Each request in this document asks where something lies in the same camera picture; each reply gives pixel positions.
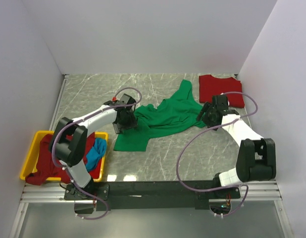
gray marble surface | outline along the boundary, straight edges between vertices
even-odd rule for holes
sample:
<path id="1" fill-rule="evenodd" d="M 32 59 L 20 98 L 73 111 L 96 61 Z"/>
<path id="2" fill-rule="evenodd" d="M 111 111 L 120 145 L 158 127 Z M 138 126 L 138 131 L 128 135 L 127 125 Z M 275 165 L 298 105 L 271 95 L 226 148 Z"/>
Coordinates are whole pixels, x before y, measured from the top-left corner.
<path id="1" fill-rule="evenodd" d="M 155 107 L 169 98 L 183 79 L 192 82 L 193 95 L 198 102 L 200 74 L 90 74 L 68 75 L 67 83 L 56 114 L 56 122 L 61 117 L 76 118 L 99 108 L 111 100 L 115 92 L 123 87 L 138 88 L 143 95 L 140 105 L 153 104 Z M 136 92 L 126 90 L 138 99 Z M 244 115 L 244 109 L 237 109 Z M 191 127 L 184 132 L 167 137 L 151 139 L 146 152 L 113 151 L 117 135 L 112 125 L 99 131 L 109 133 L 109 145 L 103 180 L 159 181 L 176 180 L 175 164 L 180 150 L 195 134 L 203 129 Z M 235 166 L 239 147 L 228 133 L 219 129 L 197 138 L 185 151 L 180 163 L 182 179 L 212 179 L 217 172 Z"/>

yellow bin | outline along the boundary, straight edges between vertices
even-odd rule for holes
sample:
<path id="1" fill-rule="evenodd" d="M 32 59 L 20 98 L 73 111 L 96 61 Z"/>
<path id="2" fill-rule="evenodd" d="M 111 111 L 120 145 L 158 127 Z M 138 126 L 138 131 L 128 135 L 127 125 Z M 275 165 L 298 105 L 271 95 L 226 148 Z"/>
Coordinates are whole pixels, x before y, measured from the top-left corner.
<path id="1" fill-rule="evenodd" d="M 39 130 L 38 132 L 35 133 L 30 150 L 28 152 L 28 155 L 22 167 L 22 171 L 20 173 L 20 179 L 25 180 L 25 177 L 27 177 L 30 173 L 34 173 L 37 171 L 36 163 L 38 162 L 39 158 L 40 142 L 43 139 L 43 137 L 47 134 L 53 135 L 54 131 Z M 108 137 L 109 137 L 108 133 L 106 132 L 95 132 L 95 138 L 102 138 L 106 140 L 107 145 L 108 145 Z M 100 182 L 102 180 L 104 160 L 105 160 L 105 155 L 102 157 L 99 177 L 94 178 L 94 182 Z M 47 178 L 47 181 L 60 181 L 60 178 L 49 177 Z"/>

red cloth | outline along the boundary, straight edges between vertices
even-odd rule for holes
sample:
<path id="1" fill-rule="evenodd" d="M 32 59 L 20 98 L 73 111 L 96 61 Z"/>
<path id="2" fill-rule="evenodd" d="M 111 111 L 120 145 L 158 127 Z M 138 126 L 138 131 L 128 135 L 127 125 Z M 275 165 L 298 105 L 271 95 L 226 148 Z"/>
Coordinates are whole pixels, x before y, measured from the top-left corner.
<path id="1" fill-rule="evenodd" d="M 199 76 L 199 102 L 212 102 L 212 97 L 221 93 L 237 91 L 242 92 L 242 84 L 233 77 L 215 78 L 210 74 Z M 230 106 L 244 108 L 245 104 L 241 94 L 227 95 Z"/>
<path id="2" fill-rule="evenodd" d="M 70 179 L 67 176 L 66 171 L 62 170 L 61 168 L 55 167 L 52 161 L 52 155 L 51 155 L 51 152 L 49 151 L 49 144 L 50 144 L 51 139 L 52 139 L 52 135 L 47 134 L 41 140 L 39 158 L 36 164 L 36 169 L 38 171 L 35 173 L 29 174 L 25 178 L 25 181 L 27 183 L 33 184 L 33 185 L 41 185 L 46 181 L 48 177 L 58 177 L 60 178 L 62 182 L 70 183 Z M 86 155 L 88 154 L 90 149 L 94 146 L 94 143 L 95 143 L 95 134 L 93 133 L 87 138 L 85 155 L 83 158 L 83 161 L 85 164 L 87 163 Z"/>

blue cloth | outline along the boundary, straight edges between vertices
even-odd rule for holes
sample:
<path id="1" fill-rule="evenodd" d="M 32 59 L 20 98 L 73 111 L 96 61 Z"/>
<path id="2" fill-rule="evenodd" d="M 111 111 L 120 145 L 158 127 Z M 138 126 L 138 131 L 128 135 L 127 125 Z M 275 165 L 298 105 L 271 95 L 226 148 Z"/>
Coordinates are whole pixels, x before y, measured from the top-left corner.
<path id="1" fill-rule="evenodd" d="M 96 138 L 94 146 L 86 155 L 87 164 L 86 169 L 87 171 L 94 170 L 97 167 L 99 160 L 104 156 L 105 150 L 107 149 L 107 142 L 104 139 Z"/>

gray wall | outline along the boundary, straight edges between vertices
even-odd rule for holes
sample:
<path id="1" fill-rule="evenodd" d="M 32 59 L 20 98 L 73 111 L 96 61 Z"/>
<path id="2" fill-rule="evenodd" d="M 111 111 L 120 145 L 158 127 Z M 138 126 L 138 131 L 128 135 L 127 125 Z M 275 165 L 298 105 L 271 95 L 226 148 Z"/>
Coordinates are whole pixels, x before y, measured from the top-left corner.
<path id="1" fill-rule="evenodd" d="M 23 3 L 0 0 L 0 238 L 11 230 L 23 161 L 34 133 L 48 129 L 60 86 L 60 71 Z"/>
<path id="2" fill-rule="evenodd" d="M 306 0 L 277 2 L 239 79 L 260 106 L 252 126 L 276 142 L 277 183 L 296 237 L 306 238 Z"/>
<path id="3" fill-rule="evenodd" d="M 62 73 L 239 73 L 276 0 L 23 0 Z"/>

